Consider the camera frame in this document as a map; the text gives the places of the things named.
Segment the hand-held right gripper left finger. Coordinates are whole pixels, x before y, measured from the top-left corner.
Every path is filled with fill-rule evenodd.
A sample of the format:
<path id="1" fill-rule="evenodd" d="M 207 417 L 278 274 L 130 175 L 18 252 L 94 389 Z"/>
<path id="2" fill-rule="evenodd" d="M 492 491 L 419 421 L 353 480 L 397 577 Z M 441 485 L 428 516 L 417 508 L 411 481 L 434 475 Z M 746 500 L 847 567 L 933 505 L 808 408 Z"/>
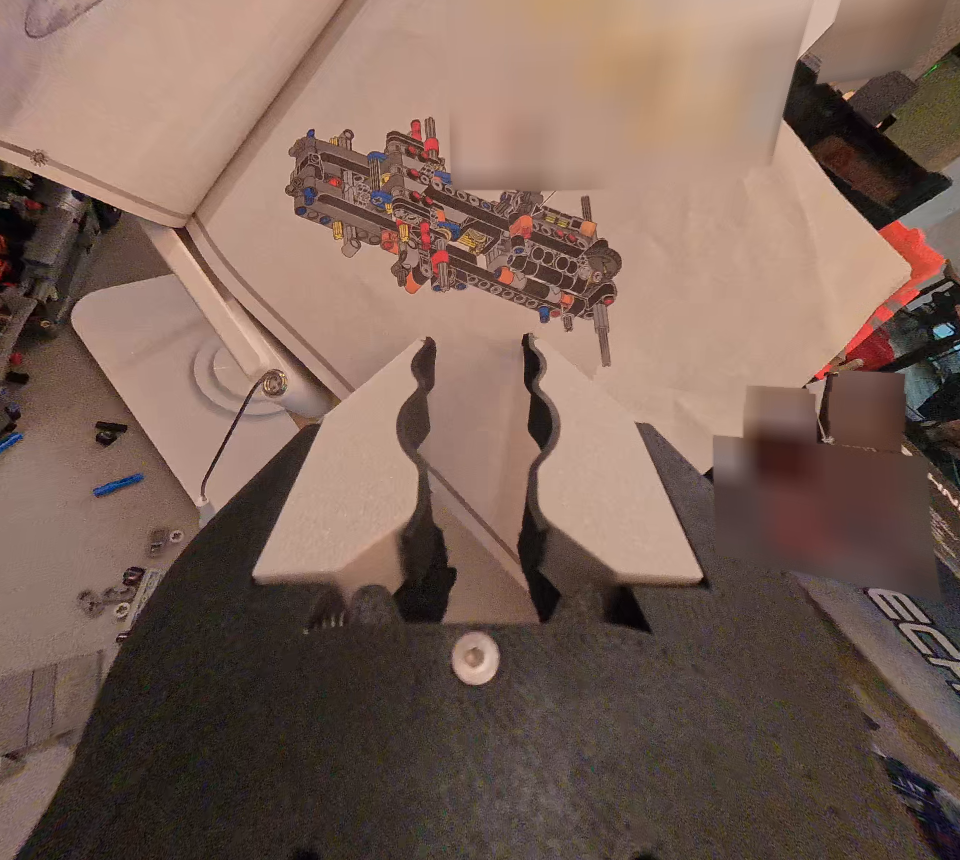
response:
<path id="1" fill-rule="evenodd" d="M 457 571 L 433 517 L 428 396 L 437 346 L 415 340 L 318 424 L 252 578 L 319 584 L 348 604 L 381 586 L 402 617 L 440 623 Z"/>

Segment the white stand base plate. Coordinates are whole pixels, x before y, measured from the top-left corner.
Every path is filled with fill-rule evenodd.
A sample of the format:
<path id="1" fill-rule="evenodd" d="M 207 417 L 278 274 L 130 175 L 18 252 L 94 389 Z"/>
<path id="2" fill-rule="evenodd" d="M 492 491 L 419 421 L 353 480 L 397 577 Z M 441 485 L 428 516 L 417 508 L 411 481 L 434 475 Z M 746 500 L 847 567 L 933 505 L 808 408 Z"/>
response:
<path id="1" fill-rule="evenodd" d="M 167 275 L 98 290 L 72 324 L 204 522 L 337 398 L 236 301 L 214 311 Z"/>

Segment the orange storage bin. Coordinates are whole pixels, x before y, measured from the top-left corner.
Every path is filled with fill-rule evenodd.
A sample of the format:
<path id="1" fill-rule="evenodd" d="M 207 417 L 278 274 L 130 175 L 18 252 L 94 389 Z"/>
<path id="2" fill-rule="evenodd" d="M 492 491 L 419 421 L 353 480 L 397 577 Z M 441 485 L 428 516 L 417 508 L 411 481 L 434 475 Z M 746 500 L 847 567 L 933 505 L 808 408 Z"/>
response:
<path id="1" fill-rule="evenodd" d="M 870 314 L 840 353 L 814 375 L 816 381 L 849 364 L 864 370 L 877 370 L 893 362 L 891 321 L 921 294 L 921 287 L 940 279 L 944 270 L 945 257 L 927 242 L 922 230 L 907 228 L 895 221 L 879 233 L 909 266 L 909 277 Z"/>

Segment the grey black lego car model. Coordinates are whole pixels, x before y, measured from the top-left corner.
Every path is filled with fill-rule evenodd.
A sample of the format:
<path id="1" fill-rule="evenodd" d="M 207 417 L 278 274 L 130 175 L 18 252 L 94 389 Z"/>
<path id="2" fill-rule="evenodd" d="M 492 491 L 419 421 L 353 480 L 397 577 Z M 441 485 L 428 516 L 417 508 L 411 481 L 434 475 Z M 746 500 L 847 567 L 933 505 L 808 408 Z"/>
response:
<path id="1" fill-rule="evenodd" d="M 122 213 L 54 181 L 1 164 L 1 366 L 16 383 L 18 343 L 66 323 L 102 234 Z"/>

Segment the black lego set box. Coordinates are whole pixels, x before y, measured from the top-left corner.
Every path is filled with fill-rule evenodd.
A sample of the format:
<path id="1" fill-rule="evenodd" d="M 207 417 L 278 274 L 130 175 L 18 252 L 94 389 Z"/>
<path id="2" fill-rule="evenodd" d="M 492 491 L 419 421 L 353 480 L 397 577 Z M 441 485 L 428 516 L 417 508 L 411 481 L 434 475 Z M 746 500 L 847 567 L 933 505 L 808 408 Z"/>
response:
<path id="1" fill-rule="evenodd" d="M 958 451 L 932 446 L 924 433 L 920 424 L 909 424 L 903 450 L 927 464 L 938 598 L 797 578 L 886 686 L 958 756 Z"/>

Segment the light grey lego beam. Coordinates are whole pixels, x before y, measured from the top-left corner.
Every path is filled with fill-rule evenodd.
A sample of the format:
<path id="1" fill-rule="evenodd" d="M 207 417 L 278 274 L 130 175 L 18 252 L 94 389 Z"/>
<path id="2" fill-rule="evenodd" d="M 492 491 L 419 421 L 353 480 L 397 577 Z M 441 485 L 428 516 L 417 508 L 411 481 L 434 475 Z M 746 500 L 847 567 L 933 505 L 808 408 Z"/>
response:
<path id="1" fill-rule="evenodd" d="M 119 632 L 115 638 L 115 643 L 117 645 L 123 643 L 126 638 L 130 636 L 133 628 L 138 622 L 138 617 L 142 613 L 146 603 L 150 600 L 150 597 L 161 584 L 166 573 L 167 569 L 165 567 L 151 568 L 144 573 L 143 577 L 140 579 L 132 600 L 129 601 L 129 603 L 124 603 L 124 605 L 128 606 L 128 610 L 122 618 Z"/>

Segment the lego instruction booklet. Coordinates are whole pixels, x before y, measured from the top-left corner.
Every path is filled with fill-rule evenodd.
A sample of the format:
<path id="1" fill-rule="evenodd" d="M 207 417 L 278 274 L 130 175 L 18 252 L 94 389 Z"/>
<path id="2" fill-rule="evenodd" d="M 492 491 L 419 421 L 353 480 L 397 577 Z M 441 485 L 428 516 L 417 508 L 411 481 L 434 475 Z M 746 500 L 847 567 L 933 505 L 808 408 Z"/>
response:
<path id="1" fill-rule="evenodd" d="M 815 0 L 2 0 L 2 158 L 145 221 L 251 383 L 340 395 L 435 338 L 429 462 L 496 541 L 519 525 L 512 367 L 535 332 L 704 469 L 750 385 L 800 386 L 906 264 L 781 120 Z M 287 148 L 436 122 L 453 187 L 552 194 L 622 266 L 591 306 L 399 283 L 378 229 L 303 215 Z"/>

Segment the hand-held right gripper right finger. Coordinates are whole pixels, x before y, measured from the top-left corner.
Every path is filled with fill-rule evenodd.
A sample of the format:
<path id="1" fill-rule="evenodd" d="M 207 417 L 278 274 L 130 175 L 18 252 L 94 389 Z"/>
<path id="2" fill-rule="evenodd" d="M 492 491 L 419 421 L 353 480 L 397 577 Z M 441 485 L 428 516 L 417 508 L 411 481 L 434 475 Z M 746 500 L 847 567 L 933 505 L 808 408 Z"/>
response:
<path id="1" fill-rule="evenodd" d="M 638 586 L 698 585 L 703 569 L 630 412 L 543 338 L 521 346 L 536 456 L 517 547 L 537 618 L 582 592 L 618 617 Z"/>

